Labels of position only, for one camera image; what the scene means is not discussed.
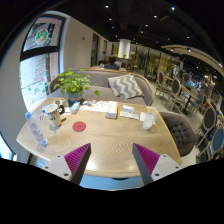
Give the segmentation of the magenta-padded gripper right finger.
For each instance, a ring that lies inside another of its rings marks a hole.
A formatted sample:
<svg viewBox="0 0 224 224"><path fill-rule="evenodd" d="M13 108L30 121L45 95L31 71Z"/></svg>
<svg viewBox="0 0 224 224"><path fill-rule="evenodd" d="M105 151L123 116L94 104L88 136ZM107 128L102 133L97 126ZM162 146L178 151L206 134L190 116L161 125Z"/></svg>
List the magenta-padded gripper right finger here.
<svg viewBox="0 0 224 224"><path fill-rule="evenodd" d="M136 143L133 144L132 153L145 185L181 170L181 166L169 155L158 155Z"/></svg>

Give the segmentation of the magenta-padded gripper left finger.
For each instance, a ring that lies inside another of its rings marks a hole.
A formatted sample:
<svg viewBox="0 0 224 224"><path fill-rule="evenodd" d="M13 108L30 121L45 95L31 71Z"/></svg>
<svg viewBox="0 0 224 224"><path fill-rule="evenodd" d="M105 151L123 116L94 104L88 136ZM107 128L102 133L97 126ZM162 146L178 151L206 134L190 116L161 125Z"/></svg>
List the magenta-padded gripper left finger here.
<svg viewBox="0 0 224 224"><path fill-rule="evenodd" d="M90 155L91 144L88 143L66 155L56 155L43 167L43 170L79 185Z"/></svg>

